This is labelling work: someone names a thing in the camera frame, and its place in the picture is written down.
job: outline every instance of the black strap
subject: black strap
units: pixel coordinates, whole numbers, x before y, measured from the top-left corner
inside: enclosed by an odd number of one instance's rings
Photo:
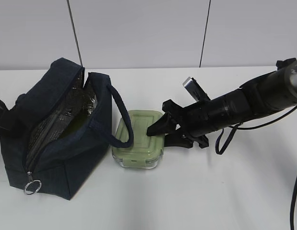
[[[0,100],[0,136],[18,137],[24,130],[14,110],[8,110]]]
[[[215,152],[216,154],[222,155],[225,150],[227,149],[229,143],[231,142],[231,140],[234,137],[235,132],[237,131],[238,127],[242,125],[242,123],[236,124],[235,126],[233,126],[232,130],[230,131],[224,145],[222,146],[221,150],[219,149],[219,145],[220,145],[220,140],[222,135],[224,134],[224,129],[222,129],[221,134],[219,135],[219,137],[217,138],[216,142],[215,142]]]
[[[133,144],[134,135],[133,130],[131,126],[131,120],[128,114],[128,111],[125,107],[125,104],[119,94],[119,92],[112,86],[107,85],[107,88],[109,89],[110,93],[112,94],[112,97],[116,103],[116,105],[119,108],[119,112],[123,118],[123,121],[127,127],[129,139],[127,142],[122,142],[118,139],[116,139],[111,132],[109,132],[100,122],[93,120],[91,123],[91,128],[100,133],[103,138],[112,146],[116,148],[129,148]]]

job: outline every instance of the white wall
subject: white wall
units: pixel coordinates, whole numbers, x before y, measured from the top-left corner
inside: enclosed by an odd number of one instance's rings
[[[48,69],[60,57],[78,61],[66,1],[0,1],[0,69]]]
[[[297,0],[211,0],[202,66],[297,57]],[[70,0],[87,68],[198,67],[209,0]],[[78,62],[65,0],[0,1],[0,69]]]
[[[297,0],[212,0],[203,67],[297,58]]]

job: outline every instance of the fabric bag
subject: fabric bag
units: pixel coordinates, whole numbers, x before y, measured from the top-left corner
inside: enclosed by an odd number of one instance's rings
[[[108,145],[133,143],[131,121],[108,75],[69,60],[54,61],[43,78],[8,110],[0,101],[0,144],[10,186],[71,199]],[[128,128],[125,143],[111,134],[112,96]]]

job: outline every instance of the zipper pull ring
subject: zipper pull ring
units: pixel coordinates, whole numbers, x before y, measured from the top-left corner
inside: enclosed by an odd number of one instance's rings
[[[33,180],[33,177],[32,177],[32,172],[28,171],[27,172],[27,175],[28,175],[28,179],[29,179],[29,182],[26,184],[26,186],[24,187],[24,193],[26,195],[32,195],[34,193],[37,193],[41,187],[42,187],[42,182],[40,180]],[[34,183],[38,183],[38,188],[35,190],[35,191],[29,191],[28,190],[28,187]]]

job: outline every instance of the metal key ring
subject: metal key ring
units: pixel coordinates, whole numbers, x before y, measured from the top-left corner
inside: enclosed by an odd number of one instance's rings
[[[34,192],[27,191],[27,188],[28,188],[31,184],[33,184],[34,182],[38,182],[38,183],[39,183],[38,188],[37,188]],[[34,193],[37,193],[37,192],[41,189],[41,187],[42,187],[42,182],[41,182],[40,180],[33,180],[33,181],[30,181],[30,182],[27,183],[26,186],[24,187],[24,193],[25,193],[26,195],[32,195],[32,194],[34,194]]]

